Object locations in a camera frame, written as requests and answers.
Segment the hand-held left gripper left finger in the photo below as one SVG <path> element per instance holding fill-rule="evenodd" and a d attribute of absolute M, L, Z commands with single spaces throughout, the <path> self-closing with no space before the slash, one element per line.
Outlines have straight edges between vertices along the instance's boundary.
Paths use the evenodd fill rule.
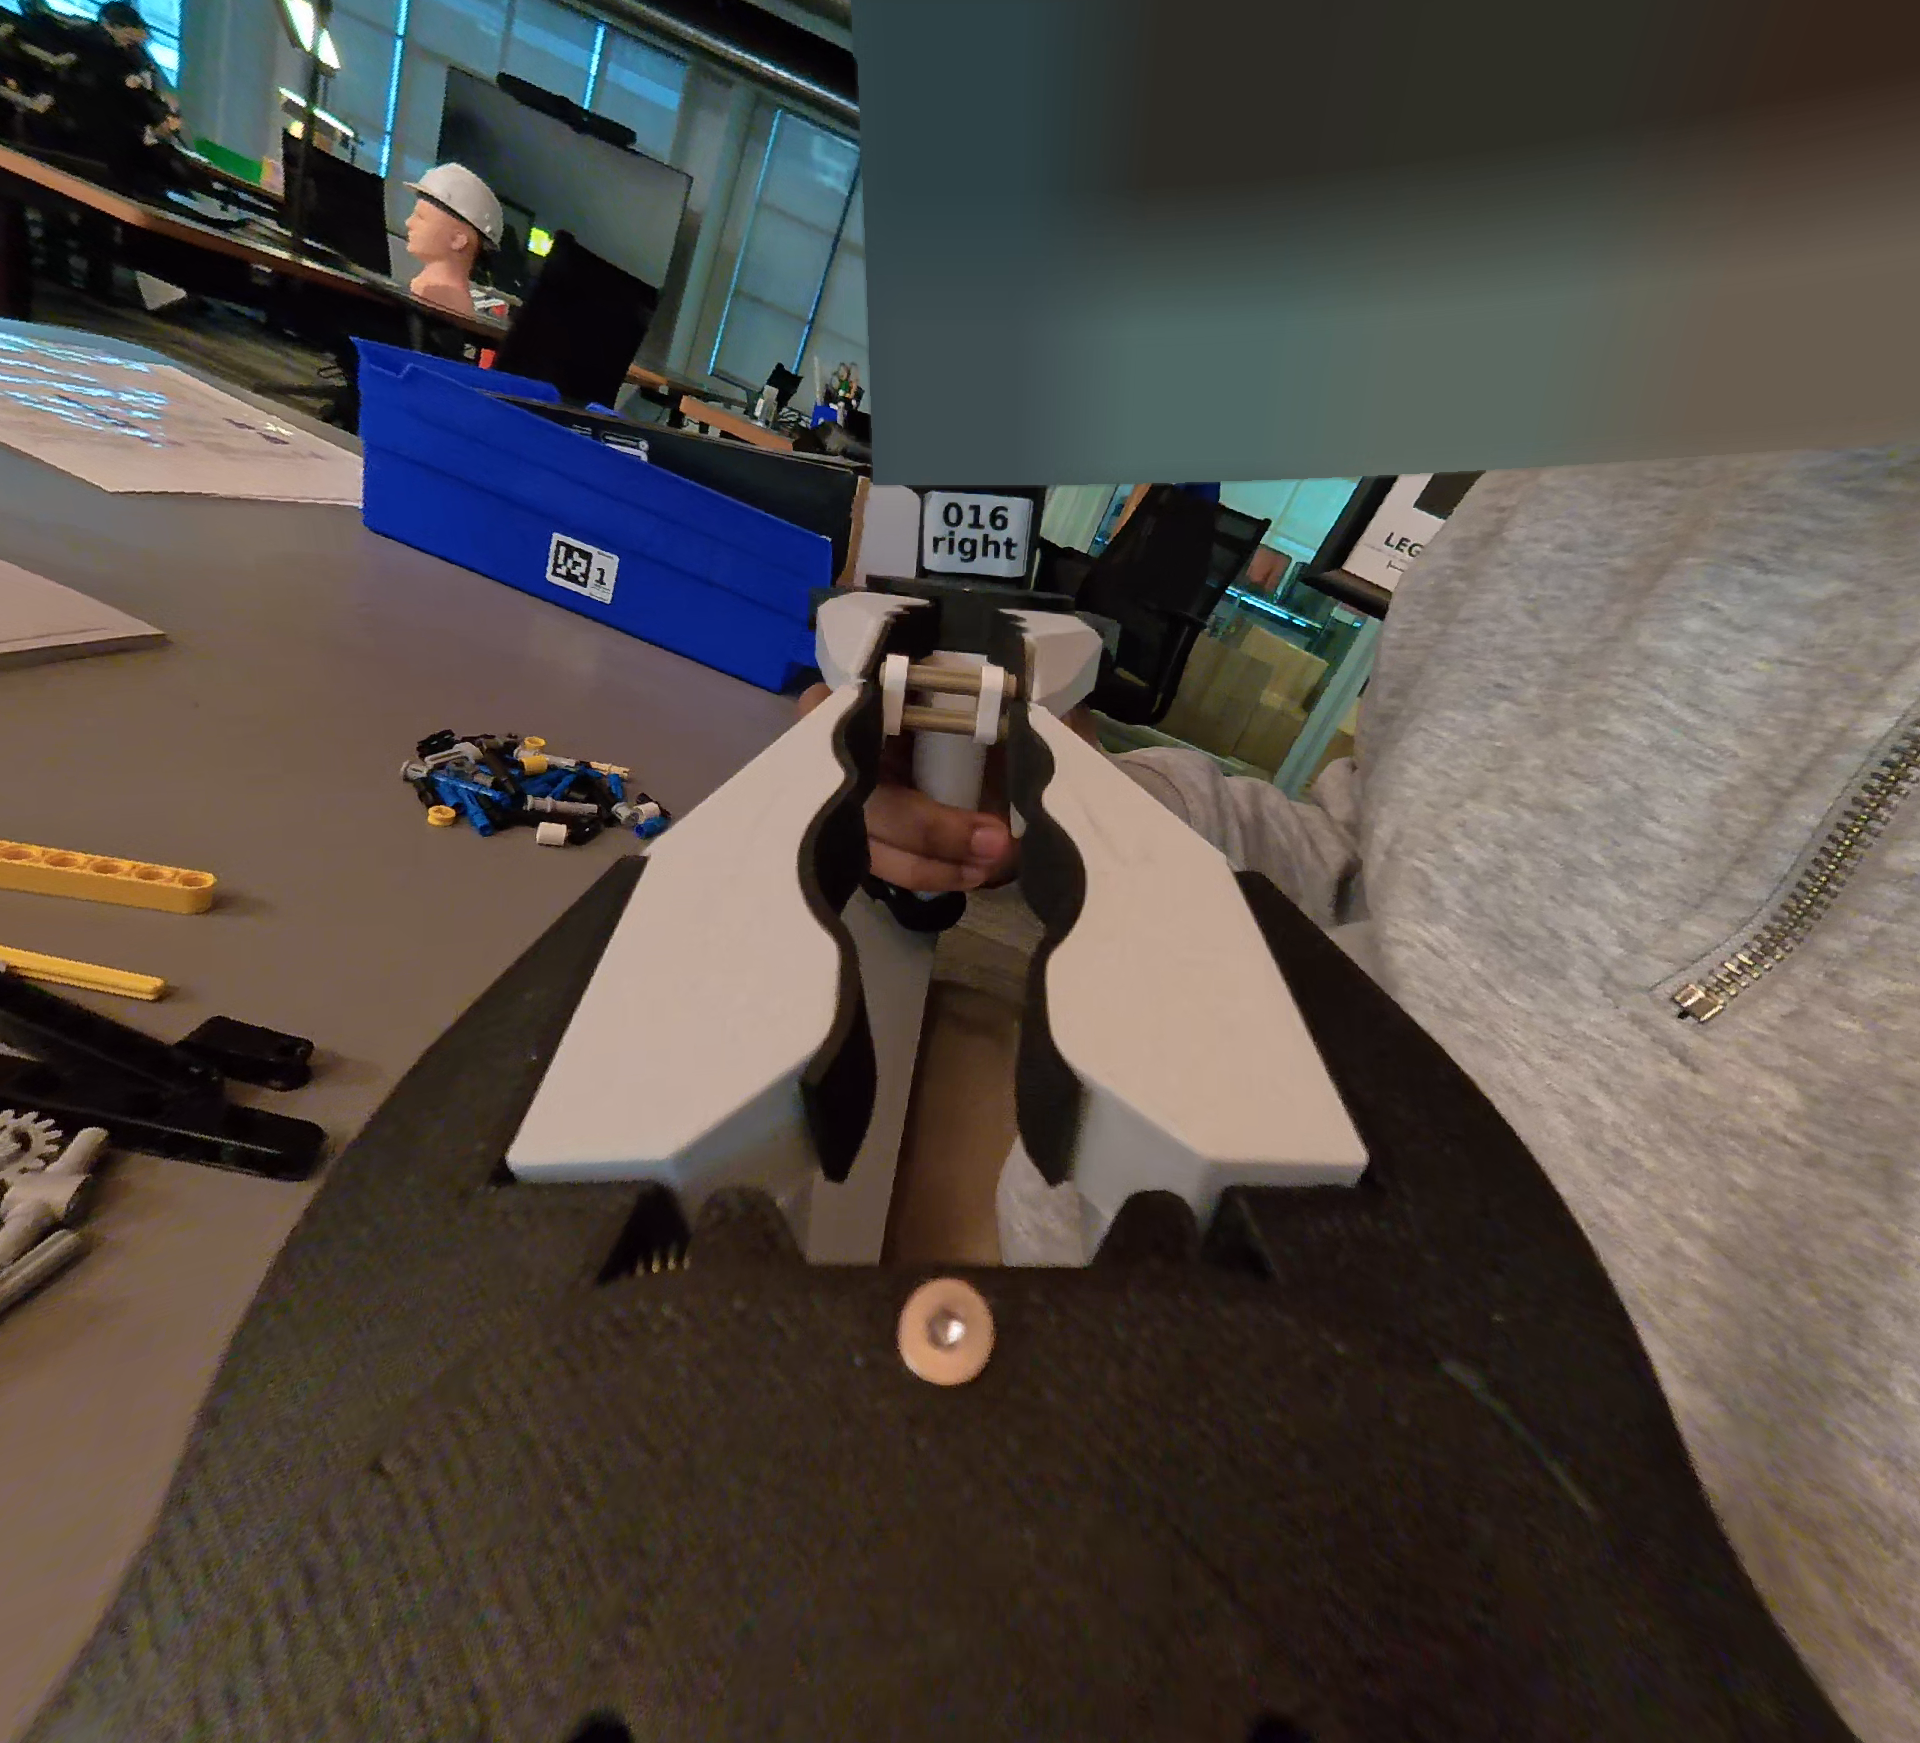
<path fill-rule="evenodd" d="M 829 697 L 657 840 L 506 1149 L 522 1187 L 853 1175 L 875 1043 L 845 908 L 870 786 L 875 697 Z"/>

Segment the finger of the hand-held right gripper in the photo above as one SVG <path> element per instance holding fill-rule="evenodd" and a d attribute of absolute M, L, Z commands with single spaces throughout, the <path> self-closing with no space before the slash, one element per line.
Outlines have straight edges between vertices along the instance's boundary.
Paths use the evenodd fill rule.
<path fill-rule="evenodd" d="M 833 597 L 818 612 L 818 668 L 829 697 L 818 716 L 840 721 L 878 697 L 878 721 L 903 721 L 912 672 L 912 597 Z"/>
<path fill-rule="evenodd" d="M 1100 631 L 1081 612 L 997 612 L 997 668 L 1010 697 L 1073 716 L 1100 679 Z"/>

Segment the tan and white lego assembly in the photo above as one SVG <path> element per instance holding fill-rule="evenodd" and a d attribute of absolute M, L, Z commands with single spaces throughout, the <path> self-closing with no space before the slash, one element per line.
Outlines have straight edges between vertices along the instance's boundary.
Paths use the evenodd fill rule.
<path fill-rule="evenodd" d="M 997 744 L 1010 706 L 1021 696 L 1015 675 L 993 658 L 907 658 L 884 654 L 875 672 L 878 735 L 891 738 L 958 738 Z"/>

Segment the pile of small lego pins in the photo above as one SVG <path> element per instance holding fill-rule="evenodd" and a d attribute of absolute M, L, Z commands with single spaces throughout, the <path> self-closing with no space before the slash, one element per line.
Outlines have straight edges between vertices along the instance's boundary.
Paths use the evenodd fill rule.
<path fill-rule="evenodd" d="M 544 738 L 439 731 L 400 767 L 433 828 L 467 824 L 479 837 L 531 828 L 538 849 L 586 849 L 602 831 L 650 843 L 670 814 L 636 786 L 628 767 L 566 757 Z"/>

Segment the person's right forearm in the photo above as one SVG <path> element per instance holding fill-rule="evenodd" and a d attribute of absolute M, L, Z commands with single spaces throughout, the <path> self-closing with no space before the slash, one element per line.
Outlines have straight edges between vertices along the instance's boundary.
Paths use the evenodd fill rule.
<path fill-rule="evenodd" d="M 1271 880 L 1323 930 L 1366 918 L 1361 781 L 1354 757 L 1331 761 L 1308 795 L 1226 772 L 1195 750 L 1136 750 L 1110 761 L 1202 831 L 1234 871 Z"/>

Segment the pile of large lego parts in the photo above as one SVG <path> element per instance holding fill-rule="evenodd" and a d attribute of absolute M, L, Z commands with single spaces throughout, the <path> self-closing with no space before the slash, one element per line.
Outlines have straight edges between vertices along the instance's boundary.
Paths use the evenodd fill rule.
<path fill-rule="evenodd" d="M 206 1017 L 157 1039 L 4 969 L 4 1312 L 83 1257 L 78 1218 L 102 1154 L 307 1180 L 327 1130 L 234 1089 L 295 1092 L 309 1065 L 301 1038 Z"/>

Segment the long yellow lego beam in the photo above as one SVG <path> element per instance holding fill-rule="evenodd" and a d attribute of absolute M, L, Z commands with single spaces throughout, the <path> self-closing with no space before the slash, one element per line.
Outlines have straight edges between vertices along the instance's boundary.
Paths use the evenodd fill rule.
<path fill-rule="evenodd" d="M 4 840 L 0 877 L 4 891 L 162 915 L 206 915 L 218 891 L 218 880 L 200 869 L 162 869 L 19 840 Z"/>

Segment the lego instruction booklet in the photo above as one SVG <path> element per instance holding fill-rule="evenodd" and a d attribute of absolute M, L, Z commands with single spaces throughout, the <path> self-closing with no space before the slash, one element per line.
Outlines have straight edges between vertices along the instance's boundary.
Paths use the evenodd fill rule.
<path fill-rule="evenodd" d="M 163 627 L 4 561 L 4 672 L 163 642 Z"/>

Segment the person's right hand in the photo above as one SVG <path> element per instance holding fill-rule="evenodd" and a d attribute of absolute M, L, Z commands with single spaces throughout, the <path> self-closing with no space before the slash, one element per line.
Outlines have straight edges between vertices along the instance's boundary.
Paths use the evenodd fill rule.
<path fill-rule="evenodd" d="M 970 894 L 1010 884 L 1021 865 L 1004 818 L 942 805 L 916 786 L 878 781 L 863 822 L 870 877 L 899 891 Z"/>

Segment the cardboard box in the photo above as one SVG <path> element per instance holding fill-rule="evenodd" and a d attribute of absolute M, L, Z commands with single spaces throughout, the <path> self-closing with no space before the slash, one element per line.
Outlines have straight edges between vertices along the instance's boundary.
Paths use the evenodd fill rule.
<path fill-rule="evenodd" d="M 1260 624 L 1202 634 L 1159 735 L 1274 781 L 1354 634 L 1331 627 L 1327 654 Z"/>

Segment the white sign board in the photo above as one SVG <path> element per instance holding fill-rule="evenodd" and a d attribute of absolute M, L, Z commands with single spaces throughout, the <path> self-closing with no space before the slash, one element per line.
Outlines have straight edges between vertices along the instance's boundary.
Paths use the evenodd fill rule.
<path fill-rule="evenodd" d="M 1388 603 L 1404 568 L 1433 544 L 1475 477 L 1481 472 L 1397 476 L 1361 518 L 1339 572 L 1379 587 L 1379 600 Z"/>

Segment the blue plastic bin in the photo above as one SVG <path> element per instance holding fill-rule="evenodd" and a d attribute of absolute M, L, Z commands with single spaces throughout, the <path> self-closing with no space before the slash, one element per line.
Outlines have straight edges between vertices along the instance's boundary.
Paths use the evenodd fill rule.
<path fill-rule="evenodd" d="M 824 532 L 593 441 L 490 371 L 357 340 L 361 518 L 700 668 L 785 692 L 812 668 Z"/>

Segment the large display screen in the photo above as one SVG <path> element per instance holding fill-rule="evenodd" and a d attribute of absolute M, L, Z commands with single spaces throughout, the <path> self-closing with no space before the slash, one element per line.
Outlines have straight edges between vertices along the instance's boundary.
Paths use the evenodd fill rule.
<path fill-rule="evenodd" d="M 459 65 L 445 73 L 439 152 L 479 171 L 522 224 L 572 231 L 625 275 L 666 286 L 689 195 L 683 169 L 596 141 Z"/>

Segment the white hard hat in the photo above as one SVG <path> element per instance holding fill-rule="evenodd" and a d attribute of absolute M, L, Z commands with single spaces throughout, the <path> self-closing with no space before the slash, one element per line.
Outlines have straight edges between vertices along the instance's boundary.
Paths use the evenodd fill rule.
<path fill-rule="evenodd" d="M 504 221 L 506 221 L 504 205 L 490 193 L 490 186 L 467 166 L 437 166 L 415 179 L 408 179 L 405 188 L 445 209 L 449 217 L 462 221 L 488 247 L 500 247 Z"/>

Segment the wooden office desk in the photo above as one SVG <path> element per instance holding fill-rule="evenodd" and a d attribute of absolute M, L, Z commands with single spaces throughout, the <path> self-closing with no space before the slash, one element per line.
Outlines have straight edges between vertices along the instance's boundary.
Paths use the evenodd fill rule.
<path fill-rule="evenodd" d="M 66 209 L 66 212 L 90 212 L 111 221 L 120 234 L 138 241 L 170 241 L 195 247 L 200 255 L 218 255 L 242 265 L 260 265 L 271 275 L 282 275 L 290 282 L 312 282 L 339 296 L 353 296 L 366 302 L 379 302 L 394 310 L 411 310 L 422 323 L 449 324 L 462 336 L 476 336 L 484 344 L 504 344 L 506 324 L 488 316 L 488 314 L 453 314 L 395 280 L 386 280 L 375 272 L 353 265 L 327 255 L 295 250 L 290 245 L 265 245 L 254 234 L 242 234 L 234 228 L 214 228 L 206 221 L 171 212 L 163 205 L 144 205 L 138 195 L 112 193 L 90 178 L 78 178 L 61 166 L 52 166 L 42 157 L 31 157 L 23 148 L 4 145 L 4 199 L 11 205 L 31 205 L 31 209 Z"/>

